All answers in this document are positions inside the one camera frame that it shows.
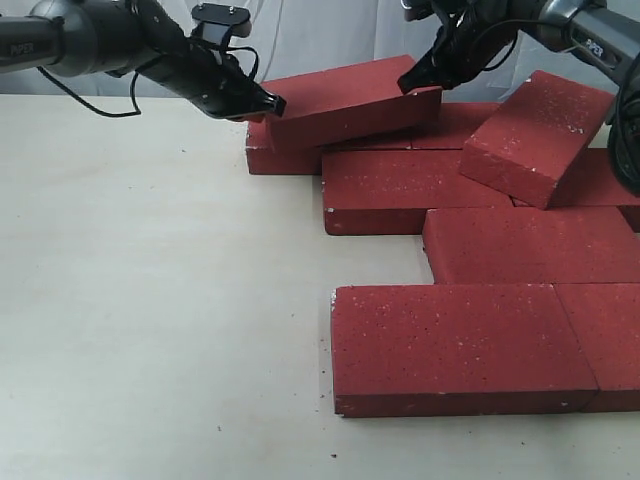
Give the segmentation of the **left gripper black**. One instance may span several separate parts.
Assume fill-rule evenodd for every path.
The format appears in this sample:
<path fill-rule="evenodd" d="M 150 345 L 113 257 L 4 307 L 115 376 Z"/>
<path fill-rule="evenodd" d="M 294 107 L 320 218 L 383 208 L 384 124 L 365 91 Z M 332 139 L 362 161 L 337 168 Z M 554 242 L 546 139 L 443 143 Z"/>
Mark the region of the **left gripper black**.
<path fill-rule="evenodd" d="M 287 102 L 251 83 L 229 50 L 231 29 L 197 33 L 143 34 L 151 58 L 136 72 L 189 101 L 205 115 L 225 120 L 282 117 Z"/>

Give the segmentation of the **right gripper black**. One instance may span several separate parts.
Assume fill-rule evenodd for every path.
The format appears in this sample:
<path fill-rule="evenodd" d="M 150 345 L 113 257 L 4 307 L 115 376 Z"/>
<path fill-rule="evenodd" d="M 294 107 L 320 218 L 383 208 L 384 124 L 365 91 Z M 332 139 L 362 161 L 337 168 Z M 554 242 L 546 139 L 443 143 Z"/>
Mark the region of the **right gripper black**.
<path fill-rule="evenodd" d="M 518 35 L 508 1 L 433 1 L 441 20 L 431 49 L 397 85 L 403 94 L 428 87 L 451 90 L 482 73 Z"/>

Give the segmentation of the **left robot arm dark grey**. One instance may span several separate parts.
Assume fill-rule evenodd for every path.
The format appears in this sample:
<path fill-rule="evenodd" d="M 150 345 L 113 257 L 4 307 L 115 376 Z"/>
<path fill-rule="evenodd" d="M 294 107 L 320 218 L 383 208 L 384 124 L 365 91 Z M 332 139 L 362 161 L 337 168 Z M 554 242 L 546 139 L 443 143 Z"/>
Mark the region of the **left robot arm dark grey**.
<path fill-rule="evenodd" d="M 40 1 L 24 17 L 2 18 L 1 70 L 37 69 L 66 94 L 63 78 L 131 74 L 215 119 L 283 115 L 285 100 L 243 71 L 230 44 L 249 36 L 250 12 L 201 3 L 191 16 L 186 35 L 157 1 Z"/>

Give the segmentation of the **right robot arm dark grey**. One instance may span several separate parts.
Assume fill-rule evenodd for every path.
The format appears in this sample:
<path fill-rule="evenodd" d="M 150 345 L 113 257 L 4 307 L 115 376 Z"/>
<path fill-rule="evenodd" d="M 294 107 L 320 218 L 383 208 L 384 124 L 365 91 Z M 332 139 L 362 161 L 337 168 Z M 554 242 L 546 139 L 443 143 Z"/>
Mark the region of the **right robot arm dark grey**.
<path fill-rule="evenodd" d="M 625 91 L 638 83 L 639 22 L 605 1 L 404 1 L 405 19 L 437 16 L 433 45 L 398 80 L 406 94 L 452 90 L 488 69 L 524 33 L 552 52 L 569 52 Z"/>

